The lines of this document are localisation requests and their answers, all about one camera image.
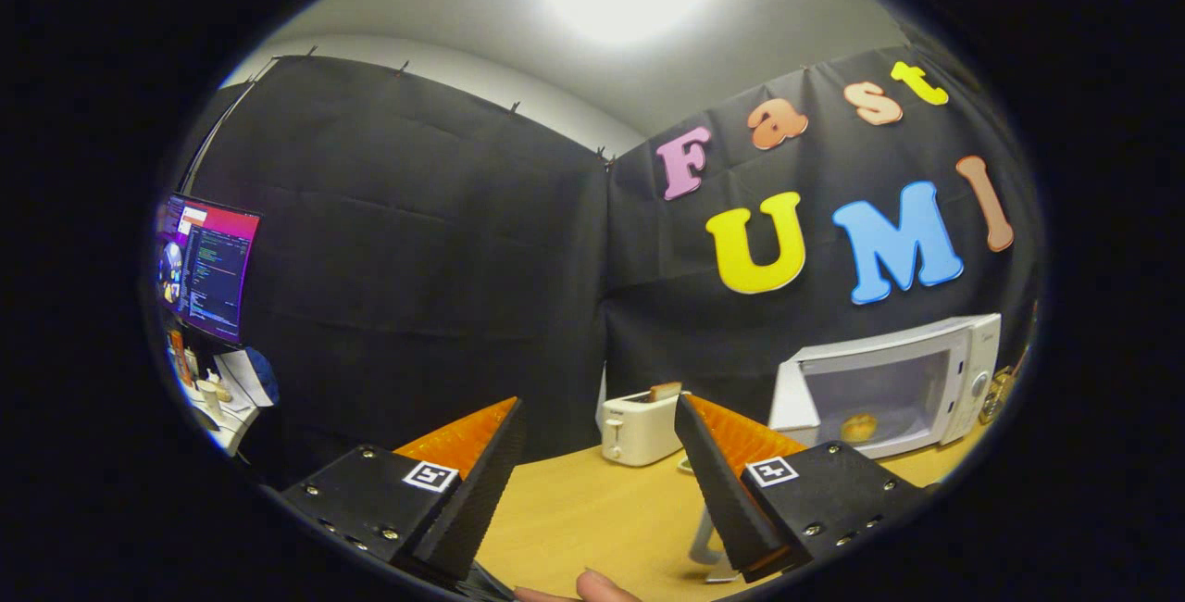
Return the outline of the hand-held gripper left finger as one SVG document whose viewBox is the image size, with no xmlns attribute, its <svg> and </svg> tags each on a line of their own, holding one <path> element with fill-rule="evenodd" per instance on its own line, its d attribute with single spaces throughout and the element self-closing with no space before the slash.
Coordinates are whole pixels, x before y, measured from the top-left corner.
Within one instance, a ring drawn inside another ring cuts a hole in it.
<svg viewBox="0 0 1185 602">
<path fill-rule="evenodd" d="M 281 497 L 356 552 L 457 583 L 470 572 L 525 437 L 521 401 L 510 396 L 393 450 L 356 446 Z"/>
</svg>

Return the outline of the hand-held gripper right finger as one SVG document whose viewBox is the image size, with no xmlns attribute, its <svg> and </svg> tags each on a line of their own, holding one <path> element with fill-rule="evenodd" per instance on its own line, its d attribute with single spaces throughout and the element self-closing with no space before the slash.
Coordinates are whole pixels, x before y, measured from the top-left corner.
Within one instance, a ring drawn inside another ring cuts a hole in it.
<svg viewBox="0 0 1185 602">
<path fill-rule="evenodd" d="M 702 396 L 679 396 L 674 430 L 728 561 L 749 583 L 843 558 L 929 497 L 854 446 L 801 446 Z"/>
</svg>

